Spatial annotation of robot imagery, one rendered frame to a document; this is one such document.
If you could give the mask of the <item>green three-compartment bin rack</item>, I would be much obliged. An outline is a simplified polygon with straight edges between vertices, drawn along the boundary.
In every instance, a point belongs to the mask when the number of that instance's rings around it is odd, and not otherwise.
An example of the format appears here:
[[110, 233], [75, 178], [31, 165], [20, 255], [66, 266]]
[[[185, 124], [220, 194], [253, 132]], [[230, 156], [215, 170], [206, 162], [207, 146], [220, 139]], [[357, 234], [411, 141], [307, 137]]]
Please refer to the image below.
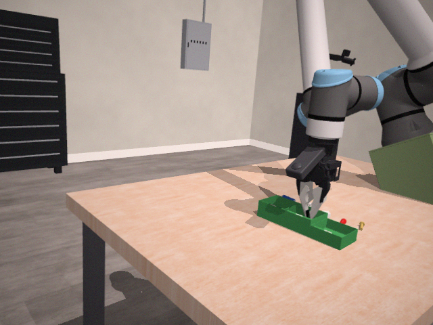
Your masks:
[[355, 242], [356, 228], [328, 219], [327, 215], [318, 210], [313, 219], [305, 218], [299, 202], [278, 195], [258, 201], [257, 216], [289, 230], [338, 250]]

